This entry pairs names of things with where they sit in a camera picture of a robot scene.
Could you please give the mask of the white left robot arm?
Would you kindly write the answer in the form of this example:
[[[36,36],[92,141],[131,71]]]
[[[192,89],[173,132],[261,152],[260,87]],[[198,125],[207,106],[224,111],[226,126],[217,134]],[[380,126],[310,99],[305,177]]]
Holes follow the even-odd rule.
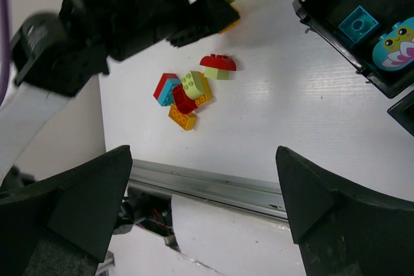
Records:
[[[108,59],[164,40],[184,47],[239,18],[228,0],[63,0],[58,13],[34,14],[11,36],[1,0],[2,89],[16,70],[15,93],[1,96],[1,176],[93,76],[109,73]]]

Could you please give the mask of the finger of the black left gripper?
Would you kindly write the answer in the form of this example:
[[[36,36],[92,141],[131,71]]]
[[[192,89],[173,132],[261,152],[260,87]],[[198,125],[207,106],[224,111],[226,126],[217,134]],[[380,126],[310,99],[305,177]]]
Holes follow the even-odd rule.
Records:
[[[184,47],[217,34],[239,18],[224,0],[186,1],[177,12],[177,30],[168,37],[174,47]]]

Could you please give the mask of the small teal square brick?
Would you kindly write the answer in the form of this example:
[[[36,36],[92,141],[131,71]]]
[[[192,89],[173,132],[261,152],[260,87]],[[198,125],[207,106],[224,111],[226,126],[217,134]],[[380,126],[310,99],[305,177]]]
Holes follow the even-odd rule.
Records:
[[[338,28],[354,43],[362,42],[375,32],[380,23],[362,6],[354,9]]]

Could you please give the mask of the light green curved 2x2 brick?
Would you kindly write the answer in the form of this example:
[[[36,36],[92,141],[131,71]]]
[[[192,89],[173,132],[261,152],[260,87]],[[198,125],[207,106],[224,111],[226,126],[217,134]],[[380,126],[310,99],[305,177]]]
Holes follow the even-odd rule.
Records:
[[[198,71],[189,71],[181,78],[184,92],[191,100],[196,100],[204,94],[202,78],[202,73]]]

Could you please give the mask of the red arch lego brick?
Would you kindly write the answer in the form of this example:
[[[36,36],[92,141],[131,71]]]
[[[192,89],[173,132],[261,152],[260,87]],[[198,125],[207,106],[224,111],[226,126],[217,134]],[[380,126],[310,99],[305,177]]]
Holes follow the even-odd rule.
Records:
[[[203,57],[200,61],[200,66],[226,71],[237,70],[237,65],[232,58],[218,54],[210,54]]]

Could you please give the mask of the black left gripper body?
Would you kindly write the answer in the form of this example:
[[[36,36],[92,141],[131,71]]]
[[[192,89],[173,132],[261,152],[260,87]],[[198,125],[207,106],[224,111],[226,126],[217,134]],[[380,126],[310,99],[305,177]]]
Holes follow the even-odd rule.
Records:
[[[206,37],[201,17],[189,0],[63,0],[60,39],[123,61],[164,40],[184,47]]]

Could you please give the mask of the small light green brick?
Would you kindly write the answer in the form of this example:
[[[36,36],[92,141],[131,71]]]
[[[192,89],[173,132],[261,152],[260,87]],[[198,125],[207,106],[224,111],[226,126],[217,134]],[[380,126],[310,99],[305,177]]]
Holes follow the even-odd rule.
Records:
[[[228,80],[230,78],[230,72],[228,70],[206,67],[204,77],[213,80]]]

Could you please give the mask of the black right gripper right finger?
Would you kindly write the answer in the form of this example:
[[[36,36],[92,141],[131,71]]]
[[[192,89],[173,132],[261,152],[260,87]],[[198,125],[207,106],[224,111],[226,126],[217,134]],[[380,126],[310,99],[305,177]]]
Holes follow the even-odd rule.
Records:
[[[276,167],[307,275],[412,275],[413,203],[368,189],[280,146]]]

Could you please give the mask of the teal oval lego brick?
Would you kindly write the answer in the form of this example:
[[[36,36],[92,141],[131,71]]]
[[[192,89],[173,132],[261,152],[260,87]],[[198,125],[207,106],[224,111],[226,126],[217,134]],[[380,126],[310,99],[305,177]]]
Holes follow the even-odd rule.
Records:
[[[413,17],[393,25],[379,37],[372,53],[375,66],[384,71],[398,71],[413,62]]]

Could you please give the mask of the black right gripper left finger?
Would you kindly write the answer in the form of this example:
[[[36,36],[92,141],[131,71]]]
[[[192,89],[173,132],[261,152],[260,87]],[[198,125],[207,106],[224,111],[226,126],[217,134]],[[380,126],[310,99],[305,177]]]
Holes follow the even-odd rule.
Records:
[[[95,275],[132,168],[122,145],[78,167],[1,193],[2,275]]]

